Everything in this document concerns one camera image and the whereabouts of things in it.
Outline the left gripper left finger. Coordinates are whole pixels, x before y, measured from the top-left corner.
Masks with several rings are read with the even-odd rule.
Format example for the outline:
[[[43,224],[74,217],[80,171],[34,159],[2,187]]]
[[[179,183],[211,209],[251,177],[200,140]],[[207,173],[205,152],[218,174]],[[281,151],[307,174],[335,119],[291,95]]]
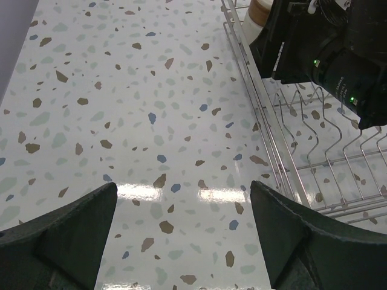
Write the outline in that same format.
[[[94,289],[117,203],[113,182],[1,231],[1,289]]]

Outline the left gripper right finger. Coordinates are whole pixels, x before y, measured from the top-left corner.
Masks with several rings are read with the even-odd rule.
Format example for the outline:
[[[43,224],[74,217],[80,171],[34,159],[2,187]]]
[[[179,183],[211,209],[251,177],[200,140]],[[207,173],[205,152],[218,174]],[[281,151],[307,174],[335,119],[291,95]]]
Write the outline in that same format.
[[[386,289],[386,235],[344,224],[252,181],[272,289]]]

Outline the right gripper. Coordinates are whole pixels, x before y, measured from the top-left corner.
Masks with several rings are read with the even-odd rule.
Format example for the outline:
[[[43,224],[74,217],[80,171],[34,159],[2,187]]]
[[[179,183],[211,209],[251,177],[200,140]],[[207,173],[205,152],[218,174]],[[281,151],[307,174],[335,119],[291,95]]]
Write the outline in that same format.
[[[348,22],[345,1],[274,1],[259,36],[249,45],[263,79],[282,84],[310,82],[309,41],[337,36]]]

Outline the metal-lined cup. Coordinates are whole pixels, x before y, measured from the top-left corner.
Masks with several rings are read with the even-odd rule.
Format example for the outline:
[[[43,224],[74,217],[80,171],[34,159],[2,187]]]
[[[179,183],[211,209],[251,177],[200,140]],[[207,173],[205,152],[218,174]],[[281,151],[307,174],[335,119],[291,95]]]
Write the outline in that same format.
[[[251,0],[242,23],[242,30],[250,44],[259,36],[267,22],[273,0]]]

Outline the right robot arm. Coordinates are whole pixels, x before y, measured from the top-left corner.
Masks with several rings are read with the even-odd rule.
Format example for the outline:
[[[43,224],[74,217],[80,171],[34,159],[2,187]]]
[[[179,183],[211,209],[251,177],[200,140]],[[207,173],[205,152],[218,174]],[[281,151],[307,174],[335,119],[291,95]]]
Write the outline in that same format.
[[[385,1],[274,1],[250,51],[262,78],[313,82],[361,130],[386,124]]]

